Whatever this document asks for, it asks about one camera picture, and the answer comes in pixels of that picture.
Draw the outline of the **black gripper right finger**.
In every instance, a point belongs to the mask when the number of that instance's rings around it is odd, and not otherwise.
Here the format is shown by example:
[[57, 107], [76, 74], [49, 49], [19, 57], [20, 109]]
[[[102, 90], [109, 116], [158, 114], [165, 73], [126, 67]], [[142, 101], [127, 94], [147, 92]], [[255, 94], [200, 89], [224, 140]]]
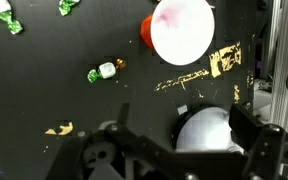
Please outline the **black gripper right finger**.
[[244, 180], [279, 180], [286, 132], [275, 124], [263, 124], [245, 107], [233, 104], [229, 126], [249, 153], [243, 169]]

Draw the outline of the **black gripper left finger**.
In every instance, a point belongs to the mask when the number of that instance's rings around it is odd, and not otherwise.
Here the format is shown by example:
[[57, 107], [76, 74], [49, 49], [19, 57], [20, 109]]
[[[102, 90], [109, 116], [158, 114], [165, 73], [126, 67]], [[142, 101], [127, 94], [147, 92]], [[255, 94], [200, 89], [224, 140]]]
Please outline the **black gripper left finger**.
[[103, 122], [97, 132], [65, 138], [46, 180], [124, 180], [125, 159], [108, 131], [126, 124], [129, 109], [130, 104], [123, 103], [117, 119]]

